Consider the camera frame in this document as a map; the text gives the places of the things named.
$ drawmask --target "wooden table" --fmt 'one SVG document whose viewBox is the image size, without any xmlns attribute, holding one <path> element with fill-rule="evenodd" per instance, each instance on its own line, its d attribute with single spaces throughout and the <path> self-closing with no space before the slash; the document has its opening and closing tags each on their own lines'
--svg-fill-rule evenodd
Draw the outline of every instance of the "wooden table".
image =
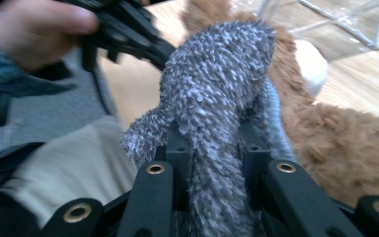
<svg viewBox="0 0 379 237">
<path fill-rule="evenodd" d="M 174 45 L 184 40 L 186 30 L 179 20 L 184 0 L 148 8 L 163 37 Z M 123 55 L 118 64 L 100 58 L 124 127 L 159 103 L 161 73 L 151 64 Z M 318 102 L 354 108 L 379 116 L 379 50 L 332 62 L 329 79 Z"/>
</svg>

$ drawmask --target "beige pants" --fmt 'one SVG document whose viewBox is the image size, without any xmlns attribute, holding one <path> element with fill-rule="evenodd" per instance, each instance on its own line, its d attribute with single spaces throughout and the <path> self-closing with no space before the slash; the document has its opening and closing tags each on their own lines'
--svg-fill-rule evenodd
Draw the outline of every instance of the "beige pants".
<svg viewBox="0 0 379 237">
<path fill-rule="evenodd" d="M 122 129 L 105 117 L 42 146 L 1 189 L 45 226 L 55 211 L 76 198 L 106 204 L 132 187 L 135 166 L 120 147 Z"/>
</svg>

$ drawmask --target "brown plush toy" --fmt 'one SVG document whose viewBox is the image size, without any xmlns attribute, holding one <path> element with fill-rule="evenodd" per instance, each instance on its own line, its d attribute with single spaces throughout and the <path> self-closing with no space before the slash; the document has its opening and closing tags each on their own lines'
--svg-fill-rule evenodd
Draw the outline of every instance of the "brown plush toy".
<svg viewBox="0 0 379 237">
<path fill-rule="evenodd" d="M 182 20 L 189 35 L 212 24 L 256 20 L 231 14 L 228 0 L 189 0 Z M 379 195 L 379 118 L 322 103 L 306 90 L 296 59 L 296 43 L 283 27 L 276 29 L 268 77 L 276 88 L 285 132 L 297 158 L 325 192 L 351 206 Z"/>
</svg>

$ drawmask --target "finger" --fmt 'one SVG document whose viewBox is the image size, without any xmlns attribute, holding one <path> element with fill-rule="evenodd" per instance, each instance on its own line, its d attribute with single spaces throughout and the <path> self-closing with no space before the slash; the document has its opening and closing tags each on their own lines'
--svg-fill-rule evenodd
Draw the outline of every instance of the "finger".
<svg viewBox="0 0 379 237">
<path fill-rule="evenodd" d="M 97 16 L 78 6 L 56 1 L 36 0 L 38 14 L 36 23 L 43 28 L 52 28 L 69 35 L 86 35 L 98 28 Z"/>
</svg>

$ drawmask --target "fuzzy gray fabric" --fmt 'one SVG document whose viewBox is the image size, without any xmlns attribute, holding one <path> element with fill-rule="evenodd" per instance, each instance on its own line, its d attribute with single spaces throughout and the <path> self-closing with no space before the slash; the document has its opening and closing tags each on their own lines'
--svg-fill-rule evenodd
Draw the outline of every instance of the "fuzzy gray fabric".
<svg viewBox="0 0 379 237">
<path fill-rule="evenodd" d="M 166 145 L 171 121 L 188 139 L 194 157 L 180 236 L 255 235 L 238 157 L 242 120 L 253 123 L 273 158 L 296 161 L 281 126 L 278 97 L 266 78 L 273 36 L 274 29 L 263 22 L 236 22 L 189 38 L 167 63 L 159 106 L 122 138 L 137 167 Z"/>
</svg>

